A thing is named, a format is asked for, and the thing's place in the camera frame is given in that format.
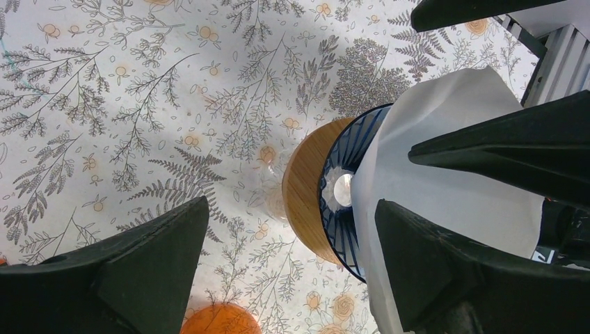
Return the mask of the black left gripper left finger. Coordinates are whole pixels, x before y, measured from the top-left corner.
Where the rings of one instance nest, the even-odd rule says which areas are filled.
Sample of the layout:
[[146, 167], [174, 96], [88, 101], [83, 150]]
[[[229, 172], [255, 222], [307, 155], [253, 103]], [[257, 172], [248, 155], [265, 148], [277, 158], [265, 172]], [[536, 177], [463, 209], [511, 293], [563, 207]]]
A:
[[209, 222], [205, 197], [36, 265], [1, 268], [2, 333], [178, 333]]

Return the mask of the blue dripper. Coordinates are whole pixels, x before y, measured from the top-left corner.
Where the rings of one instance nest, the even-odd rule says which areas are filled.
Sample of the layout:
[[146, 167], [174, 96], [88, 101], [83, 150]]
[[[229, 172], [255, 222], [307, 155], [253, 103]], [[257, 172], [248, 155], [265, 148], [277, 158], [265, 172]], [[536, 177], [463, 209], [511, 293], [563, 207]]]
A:
[[391, 106], [373, 108], [352, 120], [328, 150], [319, 177], [319, 213], [329, 246], [337, 263], [362, 283], [365, 271], [353, 217], [352, 179]]

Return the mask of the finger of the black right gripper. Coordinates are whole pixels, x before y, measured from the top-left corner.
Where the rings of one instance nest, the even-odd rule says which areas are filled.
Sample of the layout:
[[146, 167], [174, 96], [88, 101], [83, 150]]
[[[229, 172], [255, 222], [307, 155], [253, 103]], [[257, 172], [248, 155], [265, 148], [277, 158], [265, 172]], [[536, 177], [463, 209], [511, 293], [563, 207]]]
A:
[[563, 0], [423, 0], [412, 10], [417, 32], [441, 29], [478, 19], [551, 5]]
[[418, 165], [483, 175], [589, 210], [589, 91], [414, 145]]

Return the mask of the white paper coffee filter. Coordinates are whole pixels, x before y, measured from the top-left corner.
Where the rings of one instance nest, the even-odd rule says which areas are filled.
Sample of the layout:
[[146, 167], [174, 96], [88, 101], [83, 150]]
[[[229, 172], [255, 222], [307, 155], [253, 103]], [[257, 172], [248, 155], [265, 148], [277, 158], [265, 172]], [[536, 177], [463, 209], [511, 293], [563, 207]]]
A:
[[375, 224], [379, 200], [398, 203], [448, 230], [530, 259], [542, 197], [480, 176], [421, 166], [408, 158], [423, 141], [520, 110], [490, 67], [418, 83], [391, 106], [351, 181], [351, 200], [369, 306], [381, 333], [403, 331]]

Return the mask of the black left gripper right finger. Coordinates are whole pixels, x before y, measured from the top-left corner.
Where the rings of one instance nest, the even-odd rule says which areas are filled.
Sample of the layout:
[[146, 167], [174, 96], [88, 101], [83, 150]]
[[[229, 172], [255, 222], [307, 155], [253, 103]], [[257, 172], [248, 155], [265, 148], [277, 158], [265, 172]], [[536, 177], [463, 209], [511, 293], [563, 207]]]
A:
[[588, 271], [500, 251], [384, 199], [374, 219], [404, 331], [589, 332]]

